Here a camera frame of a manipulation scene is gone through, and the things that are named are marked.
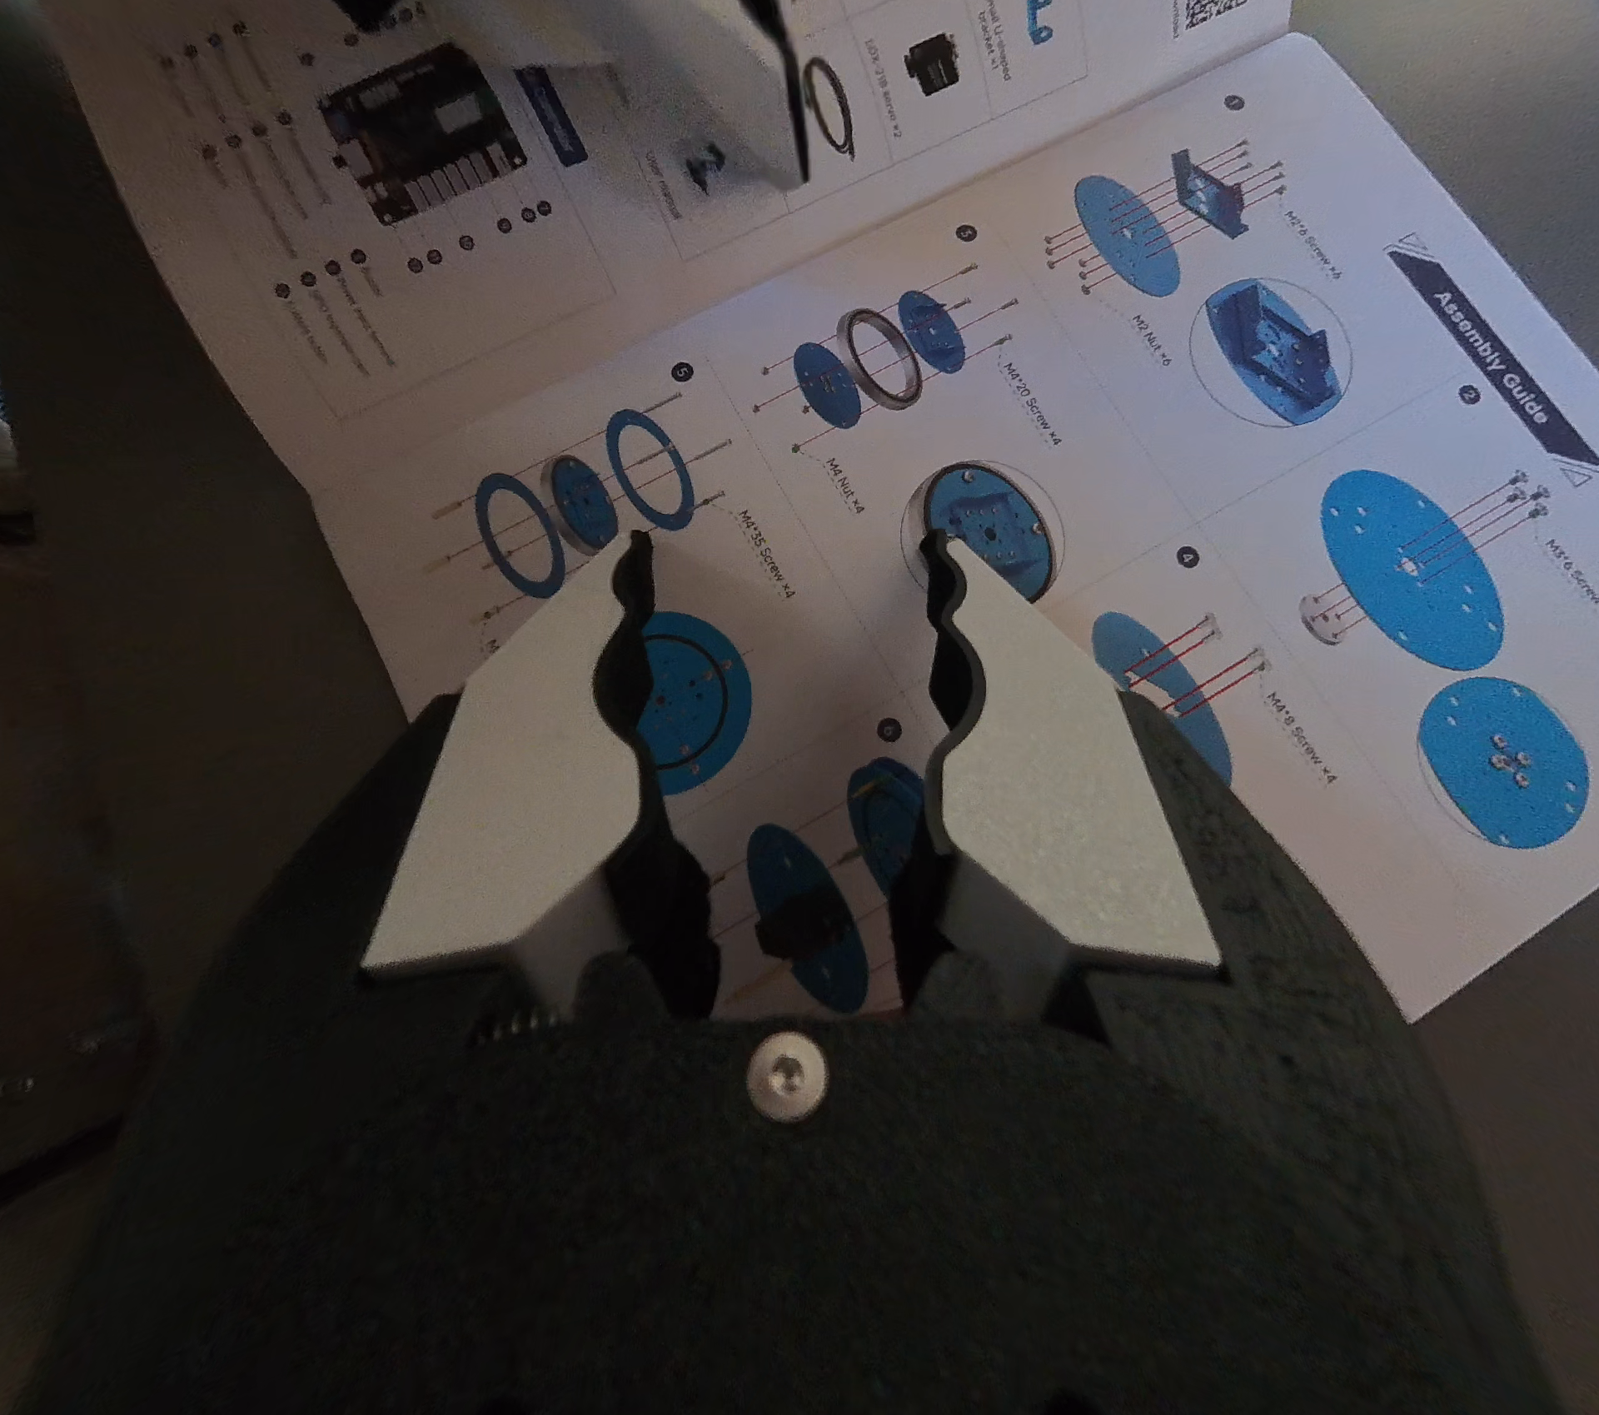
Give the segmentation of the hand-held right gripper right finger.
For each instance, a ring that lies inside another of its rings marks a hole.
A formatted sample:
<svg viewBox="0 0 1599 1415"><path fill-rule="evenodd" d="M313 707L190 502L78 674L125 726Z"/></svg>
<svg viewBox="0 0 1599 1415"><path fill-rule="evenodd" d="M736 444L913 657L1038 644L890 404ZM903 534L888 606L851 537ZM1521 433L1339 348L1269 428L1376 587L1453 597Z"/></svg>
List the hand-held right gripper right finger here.
<svg viewBox="0 0 1599 1415"><path fill-rule="evenodd" d="M1041 1020L1093 972L1214 982L1224 954L1116 687L963 539L928 534L930 751L891 890L901 1004L966 957L978 1007Z"/></svg>

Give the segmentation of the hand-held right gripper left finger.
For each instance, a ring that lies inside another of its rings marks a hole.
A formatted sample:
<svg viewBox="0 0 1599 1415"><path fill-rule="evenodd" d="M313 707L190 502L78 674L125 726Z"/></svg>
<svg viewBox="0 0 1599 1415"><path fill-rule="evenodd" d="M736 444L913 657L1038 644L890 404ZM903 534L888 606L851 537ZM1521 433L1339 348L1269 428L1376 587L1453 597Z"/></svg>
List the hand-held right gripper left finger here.
<svg viewBox="0 0 1599 1415"><path fill-rule="evenodd" d="M613 539L460 689L367 980L510 970L571 1017L590 964L623 952L671 1017L711 1015L710 877L671 825L641 726L651 542Z"/></svg>

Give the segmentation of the white user manual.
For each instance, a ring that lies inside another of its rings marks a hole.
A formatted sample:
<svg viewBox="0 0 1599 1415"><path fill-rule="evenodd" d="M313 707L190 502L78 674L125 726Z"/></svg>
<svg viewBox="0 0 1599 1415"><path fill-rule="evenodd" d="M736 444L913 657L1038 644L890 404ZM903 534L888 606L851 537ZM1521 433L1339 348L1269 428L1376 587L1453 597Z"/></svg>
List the white user manual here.
<svg viewBox="0 0 1599 1415"><path fill-rule="evenodd" d="M805 186L430 0L37 0L410 714L655 539L718 1007L880 1014L930 531L1418 1017L1596 889L1596 369L1291 0L781 0Z"/></svg>

